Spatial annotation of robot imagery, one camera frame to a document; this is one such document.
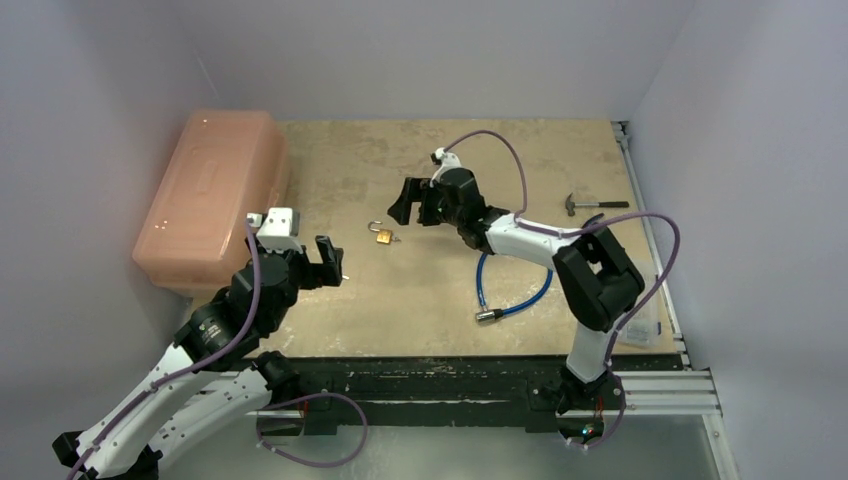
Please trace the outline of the brass padlock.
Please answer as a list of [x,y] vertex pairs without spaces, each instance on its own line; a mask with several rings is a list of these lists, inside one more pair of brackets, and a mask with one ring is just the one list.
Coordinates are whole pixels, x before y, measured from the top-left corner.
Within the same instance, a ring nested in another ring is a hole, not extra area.
[[392,235],[394,232],[390,229],[384,228],[383,223],[378,220],[372,220],[368,223],[367,229],[370,232],[376,234],[376,242],[382,245],[390,245],[393,243]]

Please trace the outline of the blue cable lock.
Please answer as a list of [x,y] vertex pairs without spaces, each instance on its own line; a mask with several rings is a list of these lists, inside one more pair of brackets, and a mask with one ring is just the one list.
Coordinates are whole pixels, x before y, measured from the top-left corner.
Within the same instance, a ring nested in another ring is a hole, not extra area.
[[548,270],[546,272],[546,276],[541,287],[527,299],[515,305],[508,306],[506,308],[490,308],[487,303],[483,283],[484,267],[487,259],[488,255],[486,253],[482,253],[477,261],[475,268],[475,291],[479,311],[475,314],[474,320],[478,326],[485,326],[497,323],[504,317],[513,316],[531,308],[544,297],[544,295],[551,287],[553,281],[553,271]]

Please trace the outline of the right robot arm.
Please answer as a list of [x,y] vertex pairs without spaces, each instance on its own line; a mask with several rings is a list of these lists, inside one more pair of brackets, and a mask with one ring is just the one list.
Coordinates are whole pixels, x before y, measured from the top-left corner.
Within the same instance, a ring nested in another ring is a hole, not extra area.
[[466,168],[437,179],[406,178],[387,214],[400,225],[451,225],[474,250],[528,261],[555,274],[578,322],[561,392],[576,407],[599,396],[611,377],[615,328],[635,312],[645,291],[643,276],[609,228],[556,233],[550,226],[521,224],[513,212],[487,203]]

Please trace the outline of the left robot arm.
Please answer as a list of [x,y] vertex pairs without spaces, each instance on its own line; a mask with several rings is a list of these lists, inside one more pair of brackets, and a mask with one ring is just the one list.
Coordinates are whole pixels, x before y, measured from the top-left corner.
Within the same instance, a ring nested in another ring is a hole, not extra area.
[[310,261],[292,238],[273,248],[249,234],[250,258],[198,307],[147,376],[109,414],[52,443],[71,479],[157,479],[193,447],[251,411],[308,405],[310,392],[280,352],[246,356],[276,332],[303,290],[338,287],[344,252],[316,239]]

